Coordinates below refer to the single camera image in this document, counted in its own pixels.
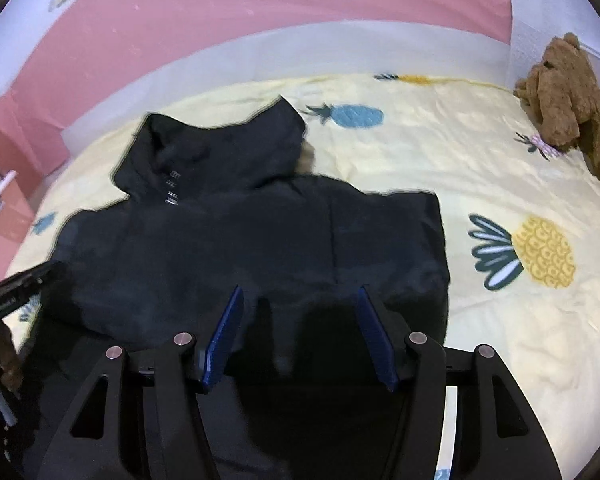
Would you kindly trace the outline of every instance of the bed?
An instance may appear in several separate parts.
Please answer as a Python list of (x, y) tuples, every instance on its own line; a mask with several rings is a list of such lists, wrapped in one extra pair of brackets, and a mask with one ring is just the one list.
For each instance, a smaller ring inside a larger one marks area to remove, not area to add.
[[(204, 92), (156, 111), (217, 126), (245, 120), (278, 95), (307, 124), (298, 171), (363, 191), (438, 195), (451, 274), (445, 345), (497, 349), (538, 415), (564, 478), (574, 478), (600, 445), (600, 183), (582, 155), (544, 145), (507, 89), (468, 80), (386, 73), (272, 80)], [(343, 105), (381, 115), (356, 127), (338, 114)], [(141, 120), (100, 137), (62, 172), (10, 273), (45, 260), (76, 210), (126, 198), (110, 175)], [(34, 301), (8, 318), (18, 344), (37, 307)], [(455, 405), (450, 388), (440, 478), (451, 464)]]

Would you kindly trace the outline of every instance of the blue gripper pad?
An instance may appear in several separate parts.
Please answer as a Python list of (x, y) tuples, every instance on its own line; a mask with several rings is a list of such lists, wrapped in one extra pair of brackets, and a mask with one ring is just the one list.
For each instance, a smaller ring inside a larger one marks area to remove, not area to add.
[(237, 286), (206, 347), (205, 373), (202, 376), (202, 386), (205, 391), (209, 391), (222, 379), (224, 366), (229, 359), (243, 314), (244, 295), (242, 289)]
[(390, 392), (394, 392), (398, 388), (394, 345), (363, 286), (358, 290), (356, 319), (360, 332), (365, 338), (366, 348), (371, 355), (378, 380)]

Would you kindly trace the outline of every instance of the bear ear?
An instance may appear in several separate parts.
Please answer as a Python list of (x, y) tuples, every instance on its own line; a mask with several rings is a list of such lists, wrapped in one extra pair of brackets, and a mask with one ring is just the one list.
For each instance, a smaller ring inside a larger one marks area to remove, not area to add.
[(564, 41), (569, 43), (571, 46), (574, 46), (578, 50), (580, 50), (580, 40), (573, 32), (567, 32), (564, 35)]

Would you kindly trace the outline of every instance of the hood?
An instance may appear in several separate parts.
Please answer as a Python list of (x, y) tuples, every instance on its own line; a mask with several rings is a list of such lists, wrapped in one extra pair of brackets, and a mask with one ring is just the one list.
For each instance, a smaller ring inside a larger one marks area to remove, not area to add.
[(306, 125), (282, 97), (241, 124), (197, 128), (150, 114), (113, 181), (137, 200), (248, 190), (290, 176)]

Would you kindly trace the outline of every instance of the pink wall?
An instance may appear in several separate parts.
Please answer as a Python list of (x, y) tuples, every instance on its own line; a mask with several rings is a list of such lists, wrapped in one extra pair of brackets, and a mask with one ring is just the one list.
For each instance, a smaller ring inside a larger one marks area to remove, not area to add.
[(8, 169), (30, 194), (67, 158), (62, 130), (140, 76), (247, 34), (334, 20), (429, 23), (508, 43), (511, 8), (510, 0), (77, 0), (0, 99), (0, 132), (18, 150)]
[(15, 182), (2, 192), (4, 206), (0, 212), (0, 281), (29, 232), (34, 213)]

